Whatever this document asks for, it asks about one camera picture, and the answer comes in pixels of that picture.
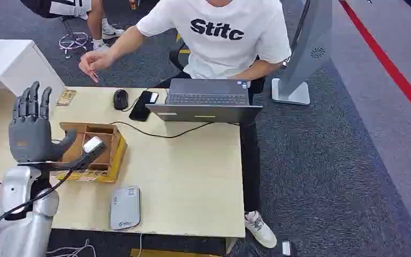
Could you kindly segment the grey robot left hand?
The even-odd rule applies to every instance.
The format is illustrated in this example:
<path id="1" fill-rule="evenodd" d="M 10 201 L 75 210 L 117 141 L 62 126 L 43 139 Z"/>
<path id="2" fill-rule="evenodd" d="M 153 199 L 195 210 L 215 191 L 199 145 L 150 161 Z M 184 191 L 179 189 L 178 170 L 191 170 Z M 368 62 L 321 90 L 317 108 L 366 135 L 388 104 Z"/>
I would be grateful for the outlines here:
<path id="1" fill-rule="evenodd" d="M 77 138 L 75 129 L 67 130 L 58 143 L 53 142 L 49 120 L 52 88 L 47 87 L 39 102 L 40 83 L 33 82 L 18 96 L 9 124 L 9 146 L 18 163 L 59 161 Z"/>

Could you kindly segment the person's hand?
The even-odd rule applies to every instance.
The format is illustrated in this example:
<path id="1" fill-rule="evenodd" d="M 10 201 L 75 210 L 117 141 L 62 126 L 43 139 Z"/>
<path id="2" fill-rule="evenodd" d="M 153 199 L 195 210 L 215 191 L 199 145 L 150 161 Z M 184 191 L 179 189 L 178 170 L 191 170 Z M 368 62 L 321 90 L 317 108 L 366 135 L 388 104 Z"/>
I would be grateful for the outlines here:
<path id="1" fill-rule="evenodd" d="M 111 50 L 89 51 L 80 58 L 79 69 L 88 75 L 92 81 L 98 83 L 99 77 L 96 71 L 106 69 L 112 65 L 115 60 Z"/>

